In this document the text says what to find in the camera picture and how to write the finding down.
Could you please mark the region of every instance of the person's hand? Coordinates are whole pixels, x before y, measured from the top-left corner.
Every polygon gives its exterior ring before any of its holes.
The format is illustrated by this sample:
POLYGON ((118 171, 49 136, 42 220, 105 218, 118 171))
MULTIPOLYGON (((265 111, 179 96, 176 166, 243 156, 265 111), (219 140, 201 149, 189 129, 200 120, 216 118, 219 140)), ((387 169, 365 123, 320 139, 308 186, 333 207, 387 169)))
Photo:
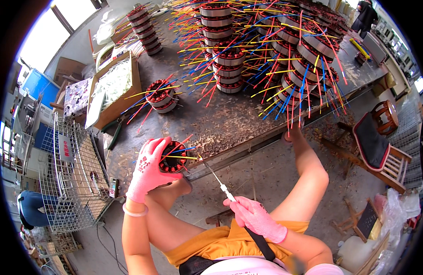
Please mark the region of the person's hand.
POLYGON ((225 206, 230 206, 236 214, 236 222, 240 227, 248 227, 257 235, 269 238, 273 243, 281 243, 286 238, 288 229, 273 220, 262 204, 246 197, 234 197, 236 201, 226 199, 225 206))
POLYGON ((160 185, 182 178, 182 173, 163 173, 159 170, 159 161, 165 147, 172 138, 149 139, 144 143, 138 155, 137 165, 132 175, 131 185, 127 190, 127 198, 144 203, 144 195, 160 185))

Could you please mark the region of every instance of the green handled pliers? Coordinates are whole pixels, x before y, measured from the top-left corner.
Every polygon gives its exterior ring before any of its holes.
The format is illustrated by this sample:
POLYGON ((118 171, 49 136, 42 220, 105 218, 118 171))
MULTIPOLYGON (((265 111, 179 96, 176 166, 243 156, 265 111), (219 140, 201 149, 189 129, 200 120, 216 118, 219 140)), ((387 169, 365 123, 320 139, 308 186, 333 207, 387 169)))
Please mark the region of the green handled pliers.
POLYGON ((121 125, 123 124, 123 120, 126 118, 127 116, 124 114, 121 117, 115 119, 114 121, 111 121, 110 123, 106 124, 102 129, 101 132, 105 133, 107 129, 109 129, 112 125, 114 124, 118 124, 117 129, 115 131, 114 137, 112 138, 111 143, 108 146, 108 150, 111 150, 114 145, 115 145, 115 141, 117 140, 118 134, 120 133, 121 130, 121 125))

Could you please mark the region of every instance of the wooden chair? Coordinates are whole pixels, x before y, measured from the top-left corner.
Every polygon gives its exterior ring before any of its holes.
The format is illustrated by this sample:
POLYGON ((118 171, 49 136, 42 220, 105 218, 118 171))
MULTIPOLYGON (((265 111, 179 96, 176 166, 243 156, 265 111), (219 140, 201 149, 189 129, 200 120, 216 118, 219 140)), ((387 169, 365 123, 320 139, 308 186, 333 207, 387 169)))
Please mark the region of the wooden chair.
POLYGON ((396 114, 395 107, 389 100, 376 104, 376 106, 370 113, 372 114, 373 120, 378 125, 376 130, 380 135, 391 134, 399 126, 399 120, 396 114), (383 122, 382 115, 385 115, 387 117, 387 122, 383 122))
POLYGON ((352 228, 358 237, 360 237, 364 243, 367 243, 367 238, 373 229, 374 223, 381 222, 381 217, 373 205, 372 200, 367 198, 367 204, 369 206, 366 206, 366 208, 360 212, 355 211, 349 199, 344 198, 344 201, 349 209, 350 217, 341 223, 336 223, 332 220, 330 221, 330 224, 343 236, 346 236, 346 231, 352 228))
POLYGON ((391 146, 389 151, 389 156, 387 161, 385 162, 384 169, 381 172, 376 172, 371 170, 367 167, 364 161, 360 157, 360 153, 357 150, 357 142, 352 132, 352 126, 347 125, 342 122, 338 122, 338 127, 343 129, 344 132, 337 138, 334 142, 327 140, 325 138, 321 138, 321 143, 327 146, 329 149, 338 153, 339 156, 347 159, 347 164, 344 167, 343 176, 346 179, 347 174, 349 173, 350 168, 352 165, 358 165, 359 167, 367 170, 369 173, 375 175, 377 178, 382 180, 385 184, 390 186, 391 188, 398 191, 400 194, 405 192, 405 187, 403 185, 405 174, 407 171, 407 164, 412 161, 412 157, 407 153, 391 146), (349 134, 352 138, 352 146, 351 152, 346 150, 343 147, 340 147, 338 143, 347 135, 349 134))

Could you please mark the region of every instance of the electrical cable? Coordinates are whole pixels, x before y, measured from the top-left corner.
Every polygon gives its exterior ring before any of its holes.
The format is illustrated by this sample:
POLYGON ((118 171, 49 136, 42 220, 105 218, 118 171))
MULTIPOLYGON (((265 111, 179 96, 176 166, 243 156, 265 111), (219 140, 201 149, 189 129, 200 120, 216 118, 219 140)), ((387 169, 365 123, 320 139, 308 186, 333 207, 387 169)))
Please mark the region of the electrical cable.
POLYGON ((108 250, 108 248, 106 247, 106 246, 104 246, 104 244, 101 242, 101 239, 100 239, 100 236, 99 236, 99 234, 98 234, 98 226, 97 226, 97 238, 98 238, 98 240, 100 241, 100 243, 101 243, 101 245, 104 247, 104 249, 106 249, 106 251, 108 251, 108 253, 112 256, 112 258, 114 258, 115 259, 115 261, 117 261, 117 266, 118 266, 118 269, 120 269, 120 271, 124 274, 124 275, 127 275, 127 273, 125 273, 123 270, 121 270, 121 268, 120 268, 120 266, 124 269, 124 270, 126 270, 126 272, 127 272, 127 268, 125 268, 119 261, 118 261, 118 257, 117 257, 117 248, 116 248, 116 246, 115 246, 115 240, 114 240, 114 238, 112 237, 112 235, 109 233, 109 231, 106 229, 106 227, 104 227, 103 226, 103 228, 106 230, 106 232, 109 234, 109 236, 111 237, 111 239, 112 239, 112 242, 114 243, 114 251, 115 251, 115 256, 114 255, 112 255, 112 253, 108 250))

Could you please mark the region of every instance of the metal cart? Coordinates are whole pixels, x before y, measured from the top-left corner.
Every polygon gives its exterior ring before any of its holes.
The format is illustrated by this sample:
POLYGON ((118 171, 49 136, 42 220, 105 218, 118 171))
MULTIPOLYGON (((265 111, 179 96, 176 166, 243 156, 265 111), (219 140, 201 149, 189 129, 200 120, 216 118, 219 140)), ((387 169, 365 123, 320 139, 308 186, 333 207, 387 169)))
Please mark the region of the metal cart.
POLYGON ((71 233, 52 234, 49 227, 35 227, 31 230, 40 258, 49 258, 78 250, 71 233))
POLYGON ((92 133, 54 114, 42 148, 50 152, 39 167, 40 190, 52 234, 94 226, 113 202, 92 133))

